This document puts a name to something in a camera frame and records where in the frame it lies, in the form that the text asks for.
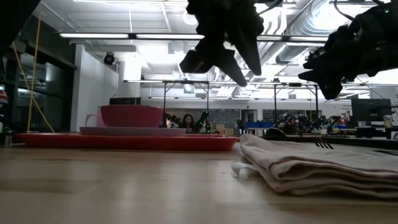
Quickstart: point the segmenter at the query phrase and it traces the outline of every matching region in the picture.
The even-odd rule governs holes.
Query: folded towel
[[[241,150],[276,192],[344,191],[398,198],[398,157],[241,136]]]

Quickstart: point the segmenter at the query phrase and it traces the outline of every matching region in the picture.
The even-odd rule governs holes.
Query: fork
[[[328,141],[323,136],[321,136],[321,137],[312,136],[312,141],[318,147],[321,147],[321,148],[324,148],[324,149],[335,149],[328,143]]]

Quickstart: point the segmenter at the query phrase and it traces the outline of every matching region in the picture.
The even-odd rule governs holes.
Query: person
[[[195,122],[193,120],[193,116],[190,114],[184,115],[182,123],[179,125],[179,128],[187,129],[187,133],[195,132]]]

